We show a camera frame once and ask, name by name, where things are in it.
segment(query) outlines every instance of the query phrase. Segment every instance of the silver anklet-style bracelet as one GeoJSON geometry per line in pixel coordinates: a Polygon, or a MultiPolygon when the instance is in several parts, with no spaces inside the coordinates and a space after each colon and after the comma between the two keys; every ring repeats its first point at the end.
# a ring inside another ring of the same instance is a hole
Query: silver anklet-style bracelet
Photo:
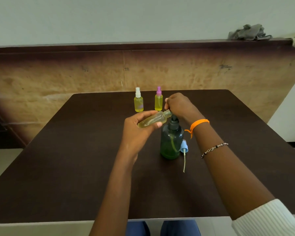
{"type": "Polygon", "coordinates": [[[222,143],[222,144],[220,144],[220,145],[216,145],[216,146],[212,147],[211,149],[209,149],[209,150],[207,150],[205,153],[203,153],[203,154],[201,155],[201,158],[204,158],[204,156],[205,156],[206,154],[208,154],[209,152],[213,151],[215,148],[218,148],[218,147],[221,147],[221,146],[224,146],[224,145],[228,145],[228,143],[222,143]]]}

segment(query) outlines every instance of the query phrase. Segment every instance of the table surface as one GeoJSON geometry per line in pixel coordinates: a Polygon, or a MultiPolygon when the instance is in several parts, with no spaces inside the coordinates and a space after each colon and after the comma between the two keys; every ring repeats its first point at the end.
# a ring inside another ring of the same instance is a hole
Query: table surface
{"type": "MultiPolygon", "coordinates": [[[[164,97],[176,91],[163,91],[164,97]]],[[[228,90],[181,91],[234,153],[295,214],[295,150],[228,90]]],[[[155,91],[142,92],[145,110],[155,91]]],[[[94,220],[134,92],[73,95],[0,176],[0,223],[94,220]]],[[[160,129],[139,153],[129,219],[227,216],[195,138],[166,160],[160,129]]]]}

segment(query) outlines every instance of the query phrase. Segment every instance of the wooden wall panel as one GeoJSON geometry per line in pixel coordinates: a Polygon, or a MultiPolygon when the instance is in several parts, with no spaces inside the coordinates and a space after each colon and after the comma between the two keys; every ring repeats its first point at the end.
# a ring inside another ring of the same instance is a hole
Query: wooden wall panel
{"type": "Polygon", "coordinates": [[[28,143],[74,93],[229,89],[267,122],[295,83],[295,48],[0,55],[0,115],[28,143]]]}

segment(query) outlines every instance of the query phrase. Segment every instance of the white sleeve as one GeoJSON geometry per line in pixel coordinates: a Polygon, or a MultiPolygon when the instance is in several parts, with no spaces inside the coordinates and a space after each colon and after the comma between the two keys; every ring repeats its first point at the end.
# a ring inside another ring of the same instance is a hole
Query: white sleeve
{"type": "Polygon", "coordinates": [[[274,199],[232,222],[237,235],[295,235],[295,218],[274,199]]]}

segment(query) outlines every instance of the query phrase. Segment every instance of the floor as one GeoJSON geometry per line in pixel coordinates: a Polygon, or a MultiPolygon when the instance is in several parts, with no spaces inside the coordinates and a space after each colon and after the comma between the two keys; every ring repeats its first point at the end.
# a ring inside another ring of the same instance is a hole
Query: floor
{"type": "MultiPolygon", "coordinates": [[[[14,161],[22,149],[0,149],[0,175],[14,161]]],[[[202,236],[235,236],[229,217],[195,218],[202,236]]],[[[163,220],[147,220],[151,236],[159,236],[163,220]]],[[[87,236],[92,221],[1,224],[0,236],[87,236]]]]}

